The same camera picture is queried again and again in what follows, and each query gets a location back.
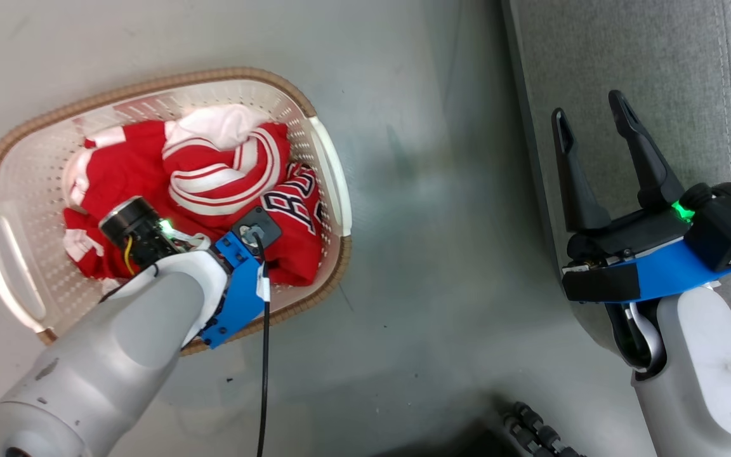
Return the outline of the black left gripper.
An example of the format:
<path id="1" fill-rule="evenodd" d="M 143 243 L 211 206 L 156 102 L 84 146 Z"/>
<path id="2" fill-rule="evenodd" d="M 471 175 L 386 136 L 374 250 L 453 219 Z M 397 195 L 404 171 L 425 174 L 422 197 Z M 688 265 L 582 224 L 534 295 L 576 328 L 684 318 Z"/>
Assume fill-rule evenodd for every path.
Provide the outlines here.
<path id="1" fill-rule="evenodd" d="M 180 248 L 163 230 L 163 220 L 142 196 L 133 196 L 108 212 L 99 222 L 102 234 L 119 250 L 130 275 L 136 275 L 163 258 L 180 254 Z"/>

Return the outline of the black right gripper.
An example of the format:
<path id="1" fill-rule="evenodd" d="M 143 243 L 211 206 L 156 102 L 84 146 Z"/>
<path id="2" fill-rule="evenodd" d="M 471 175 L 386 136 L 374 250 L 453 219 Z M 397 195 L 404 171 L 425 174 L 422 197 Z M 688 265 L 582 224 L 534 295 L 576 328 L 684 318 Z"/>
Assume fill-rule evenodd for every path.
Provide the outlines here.
<path id="1" fill-rule="evenodd" d="M 561 284 L 566 298 L 576 303 L 647 300 L 636 258 L 676 242 L 691 226 L 675 208 L 669 208 L 685 189 L 626 96 L 613 89 L 607 100 L 617 132 L 628 144 L 639 185 L 638 203 L 646 210 L 611 223 L 609 212 L 597 201 L 587 180 L 568 117 L 562 108 L 556 108 L 551 123 L 563 217 L 567 231 L 576 232 L 567 244 L 570 262 L 563 269 Z"/>

